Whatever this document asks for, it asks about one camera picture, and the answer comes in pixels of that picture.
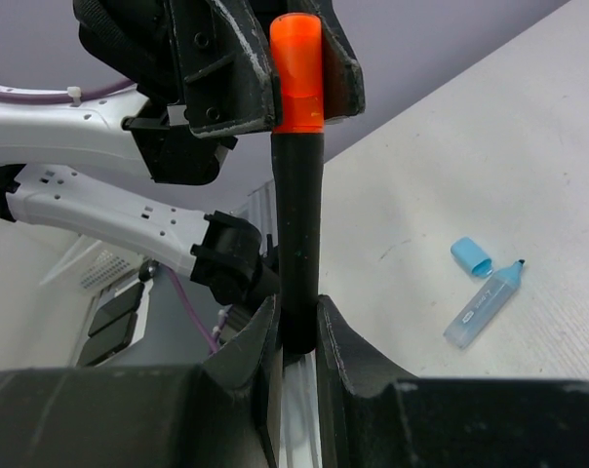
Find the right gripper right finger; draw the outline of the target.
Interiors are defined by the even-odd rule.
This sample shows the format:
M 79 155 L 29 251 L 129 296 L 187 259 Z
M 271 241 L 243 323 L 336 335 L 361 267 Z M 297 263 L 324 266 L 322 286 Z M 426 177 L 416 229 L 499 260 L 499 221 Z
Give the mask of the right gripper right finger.
M 589 381 L 419 378 L 318 302 L 327 467 L 589 467 Z

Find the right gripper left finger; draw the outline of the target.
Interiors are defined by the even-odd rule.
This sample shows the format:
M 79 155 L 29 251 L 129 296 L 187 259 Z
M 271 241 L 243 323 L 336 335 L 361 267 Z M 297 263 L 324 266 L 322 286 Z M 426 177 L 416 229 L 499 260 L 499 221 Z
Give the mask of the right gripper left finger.
M 275 467 L 280 304 L 200 364 L 0 372 L 0 467 Z

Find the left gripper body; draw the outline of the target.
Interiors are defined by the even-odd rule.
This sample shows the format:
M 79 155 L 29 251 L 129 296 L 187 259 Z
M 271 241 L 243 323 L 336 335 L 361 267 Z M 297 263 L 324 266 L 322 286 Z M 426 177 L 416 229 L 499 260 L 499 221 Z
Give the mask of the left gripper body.
M 74 0 L 84 49 L 163 104 L 182 100 L 169 1 Z

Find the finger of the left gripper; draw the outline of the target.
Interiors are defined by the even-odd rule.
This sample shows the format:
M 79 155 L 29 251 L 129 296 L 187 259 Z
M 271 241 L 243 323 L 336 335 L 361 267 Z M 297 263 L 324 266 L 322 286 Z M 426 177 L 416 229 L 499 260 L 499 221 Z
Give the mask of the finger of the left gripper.
M 248 1 L 169 1 L 177 102 L 172 126 L 198 138 L 268 132 L 281 117 L 268 42 Z
M 324 105 L 327 120 L 364 112 L 364 77 L 360 62 L 334 11 L 332 1 L 319 1 L 323 29 Z

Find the orange highlighter cap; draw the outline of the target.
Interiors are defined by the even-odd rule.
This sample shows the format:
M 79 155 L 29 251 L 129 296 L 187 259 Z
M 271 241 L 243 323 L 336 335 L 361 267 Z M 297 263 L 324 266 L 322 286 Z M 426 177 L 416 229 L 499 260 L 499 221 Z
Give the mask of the orange highlighter cap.
M 324 131 L 322 25 L 318 17 L 289 13 L 272 21 L 270 52 L 280 79 L 282 122 L 275 134 Z

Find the black orange highlighter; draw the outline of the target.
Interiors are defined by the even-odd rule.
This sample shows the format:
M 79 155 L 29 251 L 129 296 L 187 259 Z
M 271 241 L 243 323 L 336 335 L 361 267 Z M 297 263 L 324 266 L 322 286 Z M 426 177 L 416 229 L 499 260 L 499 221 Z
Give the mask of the black orange highlighter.
M 316 345 L 324 169 L 322 133 L 271 136 L 284 348 L 307 354 Z

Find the light blue highlighter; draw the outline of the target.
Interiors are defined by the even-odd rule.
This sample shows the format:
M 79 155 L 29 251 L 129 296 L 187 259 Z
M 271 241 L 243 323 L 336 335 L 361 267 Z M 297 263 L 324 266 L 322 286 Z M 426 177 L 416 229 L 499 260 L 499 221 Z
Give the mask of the light blue highlighter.
M 519 259 L 494 272 L 447 326 L 443 337 L 458 349 L 467 348 L 517 292 L 525 263 Z

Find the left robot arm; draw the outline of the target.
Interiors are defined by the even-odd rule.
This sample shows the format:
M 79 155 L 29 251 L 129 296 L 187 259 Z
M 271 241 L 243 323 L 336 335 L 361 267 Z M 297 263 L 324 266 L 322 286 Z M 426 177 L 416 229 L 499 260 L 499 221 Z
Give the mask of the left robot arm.
M 289 14 L 322 27 L 324 117 L 365 109 L 363 73 L 329 1 L 77 1 L 82 46 L 120 72 L 99 91 L 0 86 L 0 219 L 71 230 L 146 255 L 258 307 L 279 289 L 250 223 L 139 196 L 81 173 L 163 184 L 214 181 L 240 135 L 286 115 L 287 76 L 270 28 Z

